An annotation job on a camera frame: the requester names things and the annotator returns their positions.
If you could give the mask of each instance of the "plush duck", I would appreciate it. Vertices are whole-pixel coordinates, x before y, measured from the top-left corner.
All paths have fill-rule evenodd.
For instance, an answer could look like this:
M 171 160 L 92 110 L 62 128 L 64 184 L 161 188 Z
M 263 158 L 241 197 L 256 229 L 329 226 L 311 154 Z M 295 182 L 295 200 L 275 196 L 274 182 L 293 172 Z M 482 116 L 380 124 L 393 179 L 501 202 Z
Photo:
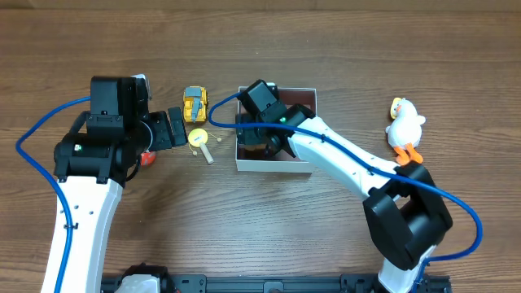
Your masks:
M 420 143 L 421 125 L 425 123 L 425 117 L 418 115 L 414 105 L 405 98 L 392 101 L 391 117 L 394 121 L 385 129 L 385 133 L 387 141 L 398 154 L 396 162 L 402 166 L 411 160 L 422 163 L 423 157 L 414 148 Z

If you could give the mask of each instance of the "white box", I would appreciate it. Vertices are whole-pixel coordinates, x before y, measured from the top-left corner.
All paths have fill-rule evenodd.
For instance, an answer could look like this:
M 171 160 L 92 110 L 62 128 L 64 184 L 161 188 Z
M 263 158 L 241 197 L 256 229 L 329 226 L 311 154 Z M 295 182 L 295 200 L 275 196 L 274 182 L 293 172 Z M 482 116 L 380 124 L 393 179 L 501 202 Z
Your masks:
M 247 89 L 247 86 L 240 86 L 239 92 Z M 278 88 L 280 99 L 287 105 L 299 103 L 309 107 L 317 114 L 317 90 L 305 88 Z M 244 112 L 241 102 L 237 102 L 237 114 Z M 291 157 L 285 151 L 280 151 L 275 156 L 264 159 L 256 159 L 254 152 L 246 150 L 239 145 L 235 138 L 235 163 L 237 171 L 250 172 L 283 172 L 283 173 L 312 173 L 315 166 L 309 162 Z

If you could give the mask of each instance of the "toy car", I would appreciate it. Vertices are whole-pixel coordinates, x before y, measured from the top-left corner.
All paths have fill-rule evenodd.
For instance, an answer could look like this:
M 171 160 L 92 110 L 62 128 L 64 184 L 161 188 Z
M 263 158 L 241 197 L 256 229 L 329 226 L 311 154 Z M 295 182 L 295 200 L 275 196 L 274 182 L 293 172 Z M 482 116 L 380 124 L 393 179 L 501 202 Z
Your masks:
M 205 122 L 208 118 L 208 93 L 202 86 L 185 88 L 182 97 L 185 107 L 183 117 L 186 122 Z

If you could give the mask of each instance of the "white handle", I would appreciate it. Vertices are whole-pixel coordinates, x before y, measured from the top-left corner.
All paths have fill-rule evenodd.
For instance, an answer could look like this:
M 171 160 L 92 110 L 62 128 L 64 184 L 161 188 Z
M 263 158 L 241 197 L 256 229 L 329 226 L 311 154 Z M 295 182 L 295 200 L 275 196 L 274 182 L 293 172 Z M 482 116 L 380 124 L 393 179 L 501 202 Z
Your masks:
M 210 154 L 210 151 L 208 150 L 208 148 L 206 147 L 204 142 L 201 142 L 199 147 L 201 148 L 201 151 L 203 151 L 203 155 L 206 158 L 206 161 L 208 162 L 208 164 L 212 164 L 213 163 L 212 155 Z

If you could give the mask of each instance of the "wooden table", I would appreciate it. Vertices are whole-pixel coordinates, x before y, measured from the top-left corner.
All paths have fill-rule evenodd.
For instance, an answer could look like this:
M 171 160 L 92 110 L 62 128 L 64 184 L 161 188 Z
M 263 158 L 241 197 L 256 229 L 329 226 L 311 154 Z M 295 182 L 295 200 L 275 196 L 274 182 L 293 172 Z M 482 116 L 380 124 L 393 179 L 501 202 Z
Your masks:
M 0 11 L 0 291 L 40 290 L 56 197 L 15 153 L 50 109 L 89 94 L 93 75 L 151 78 L 152 111 L 181 106 L 187 85 L 211 103 L 258 78 L 313 87 L 338 133 L 392 160 L 384 134 L 395 97 L 427 118 L 419 151 L 436 184 L 466 200 L 484 241 L 464 260 L 433 264 L 455 292 L 521 290 L 521 15 L 444 12 Z M 25 144 L 48 170 L 55 144 L 88 104 Z M 233 105 L 216 119 L 233 120 Z M 146 261 L 171 273 L 338 275 L 377 272 L 361 203 L 321 170 L 237 173 L 234 131 L 215 129 L 216 163 L 188 147 L 159 154 L 128 184 L 112 223 L 106 273 Z M 454 227 L 437 254 L 475 237 Z

